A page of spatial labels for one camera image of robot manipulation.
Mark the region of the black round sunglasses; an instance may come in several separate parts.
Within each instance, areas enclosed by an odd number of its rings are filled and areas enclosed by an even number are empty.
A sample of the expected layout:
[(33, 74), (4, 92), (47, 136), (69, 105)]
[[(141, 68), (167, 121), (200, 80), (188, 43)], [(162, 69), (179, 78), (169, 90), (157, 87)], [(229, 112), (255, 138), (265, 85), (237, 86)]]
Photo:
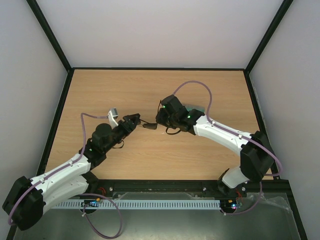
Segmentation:
[(140, 119), (140, 125), (142, 128), (148, 129), (148, 130), (156, 130), (158, 127), (157, 122), (147, 122), (145, 120)]

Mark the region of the grey felt glasses case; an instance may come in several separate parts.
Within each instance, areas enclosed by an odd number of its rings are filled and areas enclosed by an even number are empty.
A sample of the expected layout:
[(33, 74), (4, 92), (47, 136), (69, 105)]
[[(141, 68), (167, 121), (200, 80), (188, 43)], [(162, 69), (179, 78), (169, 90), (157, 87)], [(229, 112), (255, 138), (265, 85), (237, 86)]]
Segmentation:
[(198, 110), (200, 112), (205, 112), (205, 108), (203, 106), (200, 106), (200, 105), (194, 105), (194, 104), (189, 104), (189, 103), (186, 103), (184, 104), (185, 108), (187, 109), (188, 112), (190, 112), (191, 110), (195, 109), (195, 110)]

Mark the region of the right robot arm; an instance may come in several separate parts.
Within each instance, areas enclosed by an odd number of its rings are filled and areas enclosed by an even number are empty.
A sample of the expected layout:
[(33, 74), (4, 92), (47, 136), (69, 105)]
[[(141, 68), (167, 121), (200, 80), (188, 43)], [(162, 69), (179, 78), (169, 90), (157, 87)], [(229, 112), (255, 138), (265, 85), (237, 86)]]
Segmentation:
[(215, 122), (203, 111), (188, 110), (175, 95), (161, 100), (160, 106), (155, 118), (158, 124), (212, 140), (240, 157), (239, 166), (227, 169), (217, 181), (222, 196), (229, 196), (245, 182), (261, 181), (273, 165), (274, 152), (262, 132), (249, 133)]

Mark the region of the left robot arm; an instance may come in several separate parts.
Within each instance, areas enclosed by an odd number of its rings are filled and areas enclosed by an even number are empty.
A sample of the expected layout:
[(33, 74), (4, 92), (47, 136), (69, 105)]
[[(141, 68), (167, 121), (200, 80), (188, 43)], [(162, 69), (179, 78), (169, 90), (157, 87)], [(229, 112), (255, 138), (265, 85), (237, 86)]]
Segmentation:
[(27, 230), (55, 205), (84, 194), (91, 184), (91, 170), (141, 123), (138, 113), (125, 115), (119, 121), (111, 113), (105, 118), (109, 122), (99, 124), (90, 138), (85, 137), (82, 148), (71, 159), (51, 171), (32, 178), (21, 176), (13, 183), (2, 205), (10, 226)]

